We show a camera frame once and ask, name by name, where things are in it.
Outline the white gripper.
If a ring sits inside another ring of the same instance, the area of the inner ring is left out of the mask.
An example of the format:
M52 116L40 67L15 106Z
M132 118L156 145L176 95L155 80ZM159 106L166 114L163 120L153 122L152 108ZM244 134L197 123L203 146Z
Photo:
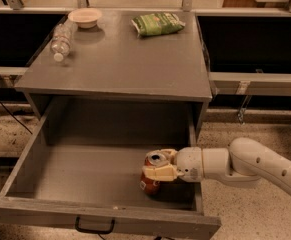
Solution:
M154 181L172 182L178 177L185 182L201 182L203 178L202 150L199 147L186 147L179 151L161 149L165 158L175 165L143 166L146 178Z

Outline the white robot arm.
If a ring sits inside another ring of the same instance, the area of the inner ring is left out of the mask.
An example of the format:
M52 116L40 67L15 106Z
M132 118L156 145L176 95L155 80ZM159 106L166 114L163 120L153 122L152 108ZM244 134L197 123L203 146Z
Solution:
M154 182L212 179L234 187L254 186L261 178L291 196L291 160L250 138L236 138L226 148L186 147L146 154L142 175Z

